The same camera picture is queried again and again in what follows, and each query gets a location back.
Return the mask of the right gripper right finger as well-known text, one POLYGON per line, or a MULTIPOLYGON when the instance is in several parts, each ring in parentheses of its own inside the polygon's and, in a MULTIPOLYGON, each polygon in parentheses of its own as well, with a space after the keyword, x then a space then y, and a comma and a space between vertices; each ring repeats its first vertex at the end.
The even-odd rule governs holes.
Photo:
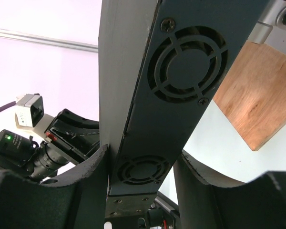
POLYGON ((244 183, 182 153, 174 177, 183 229, 286 229, 286 172, 244 183))

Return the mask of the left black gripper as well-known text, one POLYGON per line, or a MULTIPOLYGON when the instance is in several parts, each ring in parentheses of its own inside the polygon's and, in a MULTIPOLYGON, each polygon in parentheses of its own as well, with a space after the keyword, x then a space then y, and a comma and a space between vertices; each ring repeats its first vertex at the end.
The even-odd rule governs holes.
POLYGON ((81 117, 63 109, 45 130, 54 146, 79 164, 92 156, 100 147, 99 122, 81 117))

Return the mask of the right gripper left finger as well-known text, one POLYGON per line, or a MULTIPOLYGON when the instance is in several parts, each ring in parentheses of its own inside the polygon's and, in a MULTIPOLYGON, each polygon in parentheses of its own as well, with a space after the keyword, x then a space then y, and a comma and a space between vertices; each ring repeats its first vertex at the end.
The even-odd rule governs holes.
POLYGON ((102 229, 108 146, 43 184, 0 171, 0 229, 102 229))

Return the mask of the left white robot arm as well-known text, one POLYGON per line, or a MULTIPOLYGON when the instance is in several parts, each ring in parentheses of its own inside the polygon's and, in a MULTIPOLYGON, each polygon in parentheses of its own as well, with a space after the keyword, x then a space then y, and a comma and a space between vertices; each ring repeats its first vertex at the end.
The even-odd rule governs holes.
POLYGON ((68 109, 56 117, 44 115, 34 127, 23 130, 43 138, 37 143, 9 130, 0 132, 0 170, 40 182, 57 175, 68 163, 78 165, 100 147, 99 122, 83 118, 68 109))

